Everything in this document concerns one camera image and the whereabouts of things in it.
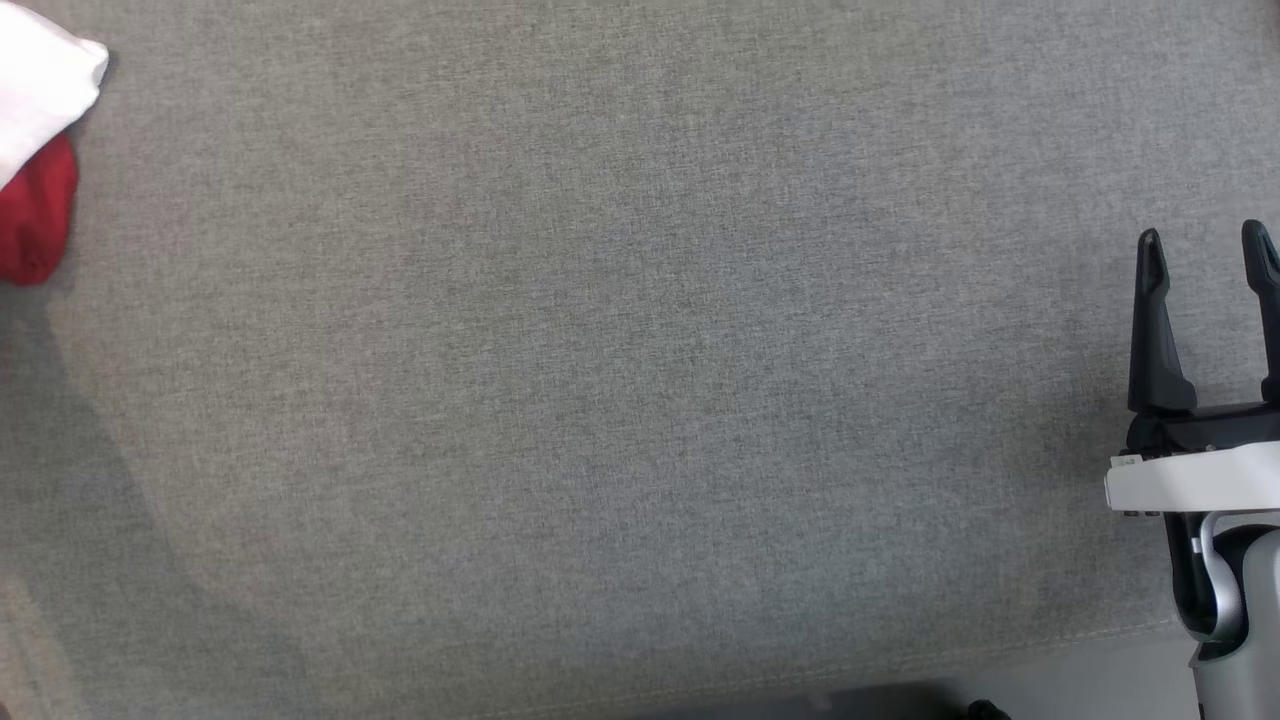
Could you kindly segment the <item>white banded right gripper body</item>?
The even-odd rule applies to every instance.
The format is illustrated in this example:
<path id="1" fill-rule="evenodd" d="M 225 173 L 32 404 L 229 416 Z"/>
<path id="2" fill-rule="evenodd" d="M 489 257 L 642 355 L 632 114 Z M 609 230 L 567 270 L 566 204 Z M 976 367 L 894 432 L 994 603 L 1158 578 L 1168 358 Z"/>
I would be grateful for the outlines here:
<path id="1" fill-rule="evenodd" d="M 1277 510 L 1277 405 L 1135 411 L 1105 497 L 1120 512 Z"/>

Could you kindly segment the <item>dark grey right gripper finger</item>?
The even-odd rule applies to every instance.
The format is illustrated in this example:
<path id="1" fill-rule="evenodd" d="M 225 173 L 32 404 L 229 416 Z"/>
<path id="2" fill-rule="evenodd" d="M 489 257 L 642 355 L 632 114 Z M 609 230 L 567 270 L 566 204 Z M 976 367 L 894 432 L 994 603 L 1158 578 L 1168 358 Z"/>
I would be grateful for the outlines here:
<path id="1" fill-rule="evenodd" d="M 1176 415 L 1198 405 L 1196 387 L 1183 375 L 1169 316 L 1169 265 L 1158 232 L 1138 241 L 1132 318 L 1128 407 L 1137 414 Z"/>
<path id="2" fill-rule="evenodd" d="M 1244 220 L 1242 251 L 1247 283 L 1254 292 L 1263 332 L 1267 374 L 1261 382 L 1266 404 L 1279 402 L 1279 252 L 1265 224 Z"/>

